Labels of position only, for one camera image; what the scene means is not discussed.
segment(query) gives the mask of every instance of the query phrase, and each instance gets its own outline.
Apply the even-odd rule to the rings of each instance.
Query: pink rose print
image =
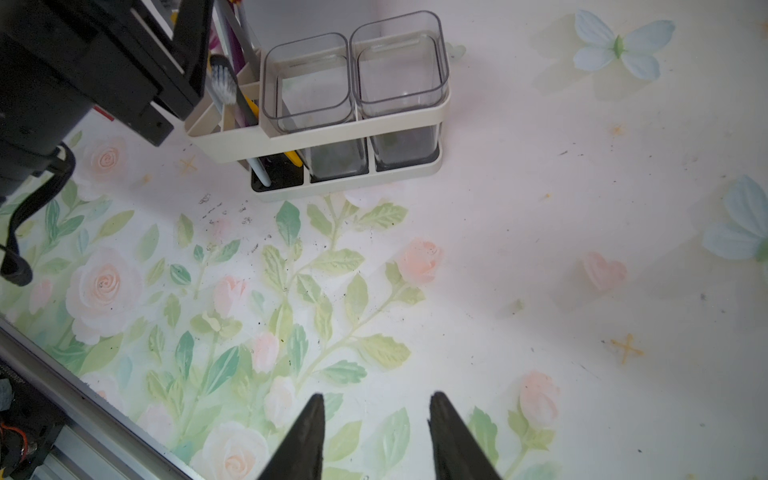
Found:
[[[291,420],[293,403],[296,401],[296,389],[291,379],[279,376],[272,381],[270,392],[264,397],[264,415],[278,429]]]
[[[125,403],[120,396],[118,381],[114,377],[100,372],[90,372],[80,377],[80,380],[91,387],[91,390],[115,407],[120,413],[125,414]]]
[[[41,308],[48,305],[52,292],[53,283],[47,278],[35,285],[29,294],[29,312],[35,315]]]
[[[259,373],[271,372],[277,363],[280,343],[271,332],[264,332],[253,339],[253,369]]]
[[[435,270],[442,262],[442,249],[432,242],[413,240],[397,260],[400,274],[411,285],[424,285],[435,279]]]
[[[141,297],[141,274],[114,248],[101,248],[72,274],[67,311],[74,337],[95,345],[102,336],[125,331]]]
[[[165,405],[154,404],[147,407],[136,422],[153,439],[165,445],[174,432],[174,419]]]
[[[270,459],[264,437],[238,422],[214,427],[190,466],[206,480],[253,480]]]
[[[597,252],[587,253],[584,258],[584,269],[599,292],[615,288],[627,278],[627,267],[622,262],[616,260],[609,262]]]
[[[127,170],[127,144],[123,137],[94,140],[78,156],[78,167],[74,172],[78,184],[78,195],[83,200],[96,200],[109,193],[115,185],[125,179]]]
[[[245,280],[236,280],[231,275],[225,276],[214,288],[214,309],[221,318],[230,316],[233,307],[240,304],[245,294]]]
[[[558,407],[554,400],[559,396],[560,389],[544,373],[534,370],[523,379],[520,409],[531,427],[543,429],[554,423],[558,417]]]

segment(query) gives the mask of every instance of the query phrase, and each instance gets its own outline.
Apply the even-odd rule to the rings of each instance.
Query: toothbrush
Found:
[[[237,104],[237,106],[240,107],[240,110],[243,111],[246,118],[246,124],[241,126],[248,127],[250,125],[258,124],[258,118],[256,118],[256,115],[251,111],[248,102],[243,96],[243,92],[240,90],[240,87],[237,86],[237,77],[235,77],[234,71],[232,70],[232,64],[227,57],[223,55],[211,55],[210,67],[213,71],[213,80],[211,84],[222,103],[225,105]],[[259,177],[259,181],[261,181],[264,187],[269,187],[272,184],[272,180],[270,180],[270,176],[267,174],[261,161],[258,158],[247,158],[246,161],[250,167],[253,168],[253,172]]]
[[[231,14],[234,14],[234,7],[232,4],[227,2],[227,5],[224,6],[223,10],[225,10],[225,15],[229,12]],[[232,45],[232,52],[230,55],[232,55],[232,65],[234,66],[235,71],[240,71],[245,66],[245,58],[243,58],[243,47],[240,45],[240,40],[237,38],[237,35],[235,35],[234,30],[232,29],[233,22],[227,21],[229,24],[229,28],[227,29],[227,37],[230,38],[230,45]]]
[[[240,23],[237,21],[237,18],[235,17],[234,12],[231,10],[231,5],[227,0],[216,0],[216,7],[217,11],[222,14],[224,19],[227,20],[227,24],[230,26],[230,29],[236,37],[240,40],[241,45],[245,45],[246,48],[242,49],[242,54],[245,54],[245,58],[248,60],[248,66],[250,67],[250,70],[253,72],[253,78],[255,81],[259,81],[259,71],[261,64],[259,63],[259,59],[256,56],[255,53],[253,53],[253,47],[251,46],[249,36],[243,30],[243,28],[247,28],[247,23],[245,20],[245,14],[243,11],[243,14],[241,14],[241,18],[243,19],[243,27],[240,26]]]
[[[243,94],[245,97],[245,101],[248,102],[248,106],[250,107],[250,110],[253,112],[254,115],[259,115],[259,106],[256,105],[256,103],[248,98],[245,94]],[[304,163],[301,161],[301,157],[299,157],[299,154],[296,153],[295,150],[284,152],[285,156],[288,157],[288,160],[290,160],[290,163],[296,165],[297,167],[301,168],[304,166]]]

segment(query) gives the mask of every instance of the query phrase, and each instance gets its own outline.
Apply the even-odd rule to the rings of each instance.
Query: transparent cup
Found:
[[[278,131],[293,133],[354,119],[348,44],[328,33],[277,45],[264,59],[262,112]],[[313,181],[365,173],[362,139],[304,148]]]
[[[364,118],[429,108],[448,91],[440,19],[427,11],[363,25],[350,39],[352,90]],[[437,158],[440,125],[371,137],[379,169]]]

